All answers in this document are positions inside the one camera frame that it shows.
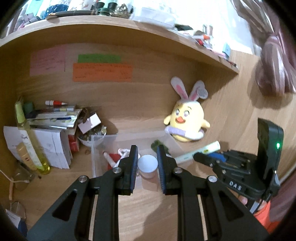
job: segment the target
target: plush toy arm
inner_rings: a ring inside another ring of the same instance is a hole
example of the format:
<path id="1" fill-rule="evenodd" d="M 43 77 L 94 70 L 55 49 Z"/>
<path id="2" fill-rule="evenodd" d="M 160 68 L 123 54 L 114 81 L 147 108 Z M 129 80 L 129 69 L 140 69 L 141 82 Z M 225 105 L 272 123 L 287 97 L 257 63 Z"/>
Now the plush toy arm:
<path id="1" fill-rule="evenodd" d="M 168 125 L 170 123 L 170 115 L 168 115 L 164 120 L 163 120 L 163 123 L 165 125 Z"/>
<path id="2" fill-rule="evenodd" d="M 210 128 L 210 127 L 211 127 L 210 123 L 208 123 L 206 120 L 203 120 L 202 128 Z"/>

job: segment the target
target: toy tag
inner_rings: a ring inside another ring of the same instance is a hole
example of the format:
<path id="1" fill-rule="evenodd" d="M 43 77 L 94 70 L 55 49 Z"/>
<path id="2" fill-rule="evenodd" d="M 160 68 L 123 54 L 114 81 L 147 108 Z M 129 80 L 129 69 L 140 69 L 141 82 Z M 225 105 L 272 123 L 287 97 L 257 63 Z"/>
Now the toy tag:
<path id="1" fill-rule="evenodd" d="M 196 92 L 201 99 L 206 99 L 208 97 L 208 92 L 205 88 L 199 87 L 197 88 Z"/>

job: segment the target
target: yellow liquid bottle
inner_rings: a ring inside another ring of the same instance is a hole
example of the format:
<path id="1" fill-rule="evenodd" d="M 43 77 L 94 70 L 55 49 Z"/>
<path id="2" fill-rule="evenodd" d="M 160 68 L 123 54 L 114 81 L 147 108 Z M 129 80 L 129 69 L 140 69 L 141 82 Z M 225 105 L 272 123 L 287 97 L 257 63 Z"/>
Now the yellow liquid bottle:
<path id="1" fill-rule="evenodd" d="M 20 131 L 22 141 L 26 146 L 34 165 L 41 174 L 49 174 L 50 166 L 48 164 L 48 160 L 39 149 L 38 140 L 36 139 L 34 132 L 31 130 L 30 124 L 25 118 L 22 110 L 22 104 L 20 102 L 15 103 L 15 113 L 17 117 L 17 127 Z"/>

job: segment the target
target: orange beak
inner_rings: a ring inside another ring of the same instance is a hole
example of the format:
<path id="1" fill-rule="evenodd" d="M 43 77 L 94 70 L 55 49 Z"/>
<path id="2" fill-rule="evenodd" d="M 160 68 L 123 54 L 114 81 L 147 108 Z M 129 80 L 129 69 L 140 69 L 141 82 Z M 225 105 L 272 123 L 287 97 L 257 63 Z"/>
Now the orange beak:
<path id="1" fill-rule="evenodd" d="M 186 121 L 186 120 L 184 120 L 184 119 L 182 118 L 182 116 L 179 116 L 179 117 L 176 118 L 175 120 L 176 120 L 176 122 L 179 123 L 179 124 L 185 123 L 185 121 Z"/>

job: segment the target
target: human hand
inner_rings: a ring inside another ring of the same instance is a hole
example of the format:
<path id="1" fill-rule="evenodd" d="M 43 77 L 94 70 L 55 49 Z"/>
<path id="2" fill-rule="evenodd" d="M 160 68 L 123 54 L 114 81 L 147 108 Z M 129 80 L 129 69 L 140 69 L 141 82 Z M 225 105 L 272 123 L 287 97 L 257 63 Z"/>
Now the human hand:
<path id="1" fill-rule="evenodd" d="M 244 196 L 239 196 L 238 197 L 239 201 L 243 204 L 243 205 L 247 205 L 248 203 L 248 199 Z M 260 207 L 258 208 L 257 211 L 260 211 L 262 208 L 264 208 L 266 205 L 266 201 L 263 201 L 262 204 L 260 205 Z"/>

